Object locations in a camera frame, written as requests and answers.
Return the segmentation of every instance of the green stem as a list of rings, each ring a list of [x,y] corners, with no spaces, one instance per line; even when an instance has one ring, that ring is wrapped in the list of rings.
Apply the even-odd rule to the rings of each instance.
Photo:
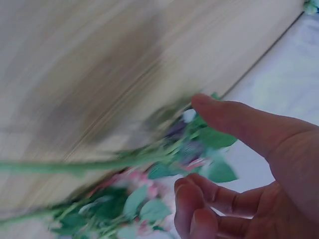
[[[51,207],[48,207],[48,208],[36,210],[32,213],[27,213],[27,214],[19,215],[16,217],[7,218],[7,219],[1,219],[0,220],[0,227],[6,226],[6,225],[12,224],[12,223],[20,223],[20,222],[23,222],[23,221],[28,220],[28,219],[35,219],[35,218],[41,218],[41,217],[53,215],[55,213],[60,212],[61,210],[66,209],[67,207],[68,206],[61,206],[59,208],[54,208],[54,209]]]
[[[75,162],[75,163],[40,163],[40,162],[9,162],[0,161],[0,170],[31,173],[83,173],[89,170],[123,169],[125,167],[141,164],[155,163],[170,160],[171,155],[141,155],[138,157],[126,157],[112,161]]]

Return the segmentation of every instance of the fingernail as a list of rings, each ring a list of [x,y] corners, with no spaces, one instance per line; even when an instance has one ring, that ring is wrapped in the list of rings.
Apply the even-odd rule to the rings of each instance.
[[[193,103],[197,103],[200,105],[211,105],[211,104],[217,104],[218,101],[213,99],[211,96],[205,95],[205,94],[197,94],[192,98]]]
[[[177,179],[175,184],[174,184],[174,191],[175,191],[175,194],[177,193],[178,189],[182,186],[182,185],[185,185],[185,184],[188,184],[190,183],[189,180],[187,178],[180,178],[180,179]]]

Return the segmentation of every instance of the wooden surface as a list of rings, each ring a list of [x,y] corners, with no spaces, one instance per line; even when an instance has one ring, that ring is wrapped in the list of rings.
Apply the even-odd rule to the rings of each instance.
[[[229,90],[302,2],[0,1],[1,158],[87,161],[96,150],[143,144],[156,127],[147,119],[164,105],[202,89]],[[104,173],[1,173],[0,206],[57,202]],[[49,236],[35,221],[0,238]]]

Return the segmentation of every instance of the green leaf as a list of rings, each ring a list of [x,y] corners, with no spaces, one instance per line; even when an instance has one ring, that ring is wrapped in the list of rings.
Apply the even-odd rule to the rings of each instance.
[[[119,229],[118,236],[121,239],[135,239],[137,237],[137,228],[133,226],[127,226]]]
[[[71,236],[75,233],[77,233],[79,230],[79,228],[65,228],[65,227],[61,227],[61,228],[52,228],[50,229],[51,232],[58,234],[59,236]]]
[[[174,176],[177,174],[177,172],[172,171],[167,165],[163,163],[156,163],[150,169],[148,178],[154,180],[162,177]]]
[[[237,141],[237,139],[231,135],[218,132],[208,127],[202,128],[198,132],[199,140],[213,149],[229,147]]]
[[[214,183],[225,183],[238,179],[232,168],[221,157],[213,160],[205,174],[204,176]]]
[[[64,227],[81,227],[87,224],[85,218],[78,213],[69,213],[60,220]]]
[[[153,199],[148,201],[141,209],[140,218],[148,222],[163,220],[171,214],[170,209],[160,200]]]
[[[166,232],[166,230],[165,230],[164,228],[160,227],[160,226],[154,226],[154,227],[153,227],[153,230],[154,230],[154,231]]]
[[[211,94],[210,96],[211,96],[212,98],[214,98],[215,100],[221,101],[221,97],[219,97],[216,92],[214,92],[214,93]]]
[[[140,204],[146,199],[147,197],[148,188],[147,186],[142,186],[135,190],[126,200],[124,205],[123,213],[124,215],[132,220],[135,218],[137,209]]]
[[[95,218],[105,221],[117,218],[123,213],[127,197],[114,197],[112,200],[98,203],[88,209],[88,213]]]

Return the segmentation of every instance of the purple flower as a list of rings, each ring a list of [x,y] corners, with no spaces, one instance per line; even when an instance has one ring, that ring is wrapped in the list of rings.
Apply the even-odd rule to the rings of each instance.
[[[175,123],[166,133],[166,138],[180,139],[185,131],[186,123],[183,121],[178,121]]]
[[[185,143],[180,150],[182,164],[189,165],[191,162],[199,159],[204,151],[205,146],[199,141],[190,141]]]

